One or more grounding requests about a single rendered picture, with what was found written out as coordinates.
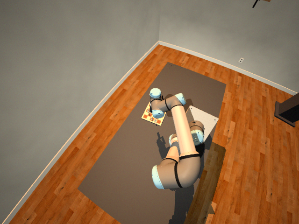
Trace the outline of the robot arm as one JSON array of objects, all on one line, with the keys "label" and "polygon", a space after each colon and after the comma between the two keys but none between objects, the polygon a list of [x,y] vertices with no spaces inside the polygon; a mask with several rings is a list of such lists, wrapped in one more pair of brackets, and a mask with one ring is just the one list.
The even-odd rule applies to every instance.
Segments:
[{"label": "robot arm", "polygon": [[171,110],[176,134],[169,137],[170,149],[160,165],[152,169],[152,179],[158,189],[187,188],[192,186],[200,174],[201,160],[195,146],[204,139],[204,125],[197,120],[188,123],[182,93],[161,100],[161,91],[150,91],[152,115],[159,119]]}]

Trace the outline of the orange and brown chessboard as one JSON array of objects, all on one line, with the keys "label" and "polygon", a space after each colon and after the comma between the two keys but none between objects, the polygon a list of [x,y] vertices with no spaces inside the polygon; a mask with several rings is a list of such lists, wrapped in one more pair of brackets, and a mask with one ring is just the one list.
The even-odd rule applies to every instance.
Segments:
[{"label": "orange and brown chessboard", "polygon": [[[150,110],[150,102],[149,102],[147,108],[149,108],[149,110]],[[146,110],[145,110],[145,112],[144,112],[144,114],[143,114],[143,116],[141,118],[144,119],[144,120],[150,121],[152,123],[155,123],[157,125],[161,125],[162,121],[163,121],[163,119],[165,117],[166,112],[164,113],[164,117],[162,117],[160,119],[156,119],[156,122],[155,122],[154,121],[155,118],[153,117],[153,115],[152,115],[151,112],[147,112],[147,110],[148,110],[147,108],[146,108]],[[151,117],[153,118],[153,120],[151,120]]]}]

